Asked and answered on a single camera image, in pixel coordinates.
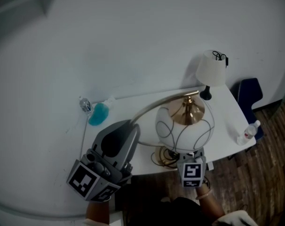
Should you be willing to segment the blue liquid spray bottle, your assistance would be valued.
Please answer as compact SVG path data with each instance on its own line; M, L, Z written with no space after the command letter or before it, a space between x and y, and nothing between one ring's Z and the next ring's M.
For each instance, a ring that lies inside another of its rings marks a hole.
M108 117L109 111L115 102L114 97L109 97L107 100L97 103L94 106L94 110L90 118L88 119L88 124L91 126L98 126L102 124Z

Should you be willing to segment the dark blue chair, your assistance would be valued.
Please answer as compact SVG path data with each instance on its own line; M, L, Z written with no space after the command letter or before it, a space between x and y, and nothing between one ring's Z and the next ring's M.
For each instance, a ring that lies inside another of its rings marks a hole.
M236 99L240 109L242 110L247 122L249 124L254 123L258 120L252 110L253 104L260 101L263 98L262 89L260 87L259 81L257 78L244 79L240 83L234 85L231 89L232 95ZM264 133L260 127L258 132L252 139L255 139L258 142Z

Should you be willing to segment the person's dark garment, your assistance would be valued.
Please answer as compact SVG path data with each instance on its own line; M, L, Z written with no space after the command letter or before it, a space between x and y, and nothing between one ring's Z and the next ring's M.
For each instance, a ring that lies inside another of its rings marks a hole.
M153 202L131 217L129 226L207 226L207 218L194 201L178 197L171 202Z

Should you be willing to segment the clear water bottle blue label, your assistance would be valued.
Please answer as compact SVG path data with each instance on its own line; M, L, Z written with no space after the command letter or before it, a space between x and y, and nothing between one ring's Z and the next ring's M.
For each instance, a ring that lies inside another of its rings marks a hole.
M91 113L91 104L87 98L79 97L79 105L84 112Z

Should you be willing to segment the clear water bottle red label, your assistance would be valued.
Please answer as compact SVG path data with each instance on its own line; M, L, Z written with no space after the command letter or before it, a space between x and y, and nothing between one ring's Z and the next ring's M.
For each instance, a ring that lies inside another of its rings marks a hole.
M253 137L255 137L260 125L261 122L259 120L256 120L254 123L249 124L244 133L237 137L237 144L245 145L248 143Z

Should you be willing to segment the white globe lamp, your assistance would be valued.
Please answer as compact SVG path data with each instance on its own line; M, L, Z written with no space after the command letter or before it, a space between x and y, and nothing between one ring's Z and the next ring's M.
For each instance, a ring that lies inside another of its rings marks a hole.
M199 96L198 90L181 92L157 100L141 109L132 119L135 124L141 117L157 108L155 132L159 143L151 155L155 165L175 169L181 153L202 149L211 139L215 120L209 104Z

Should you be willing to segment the person's right forearm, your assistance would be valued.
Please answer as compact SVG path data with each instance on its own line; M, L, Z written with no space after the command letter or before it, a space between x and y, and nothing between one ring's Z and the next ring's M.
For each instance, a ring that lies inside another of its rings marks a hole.
M202 186L197 187L196 193L196 199L199 201L202 212L208 217L211 223L226 215L222 205L213 196L212 189L210 189L207 184L202 184Z

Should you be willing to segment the person's left forearm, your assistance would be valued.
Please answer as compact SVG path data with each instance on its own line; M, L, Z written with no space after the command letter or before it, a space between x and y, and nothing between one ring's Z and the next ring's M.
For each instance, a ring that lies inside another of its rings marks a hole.
M90 202L87 207L86 218L97 222L109 224L109 202Z

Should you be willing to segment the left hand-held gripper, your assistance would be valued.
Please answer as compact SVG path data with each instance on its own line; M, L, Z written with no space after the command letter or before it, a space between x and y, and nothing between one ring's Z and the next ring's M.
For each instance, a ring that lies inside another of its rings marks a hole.
M140 127L130 120L106 127L96 136L93 150L89 149L81 160L75 161L67 185L85 201L109 201L132 177L133 166L129 162L139 138Z

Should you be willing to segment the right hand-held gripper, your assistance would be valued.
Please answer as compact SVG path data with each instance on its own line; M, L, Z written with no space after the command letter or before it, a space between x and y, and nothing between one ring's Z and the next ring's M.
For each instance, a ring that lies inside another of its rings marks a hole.
M176 163L183 187L201 187L206 170L204 150L181 153Z

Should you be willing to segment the table lamp, white shade, black base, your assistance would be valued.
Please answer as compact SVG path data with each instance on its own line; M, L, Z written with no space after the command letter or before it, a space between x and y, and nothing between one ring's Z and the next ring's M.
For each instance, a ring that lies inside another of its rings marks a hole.
M229 58L217 50L206 50L199 62L196 78L206 87L200 92L203 100L210 100L211 87L222 86L226 82L226 68L229 65Z

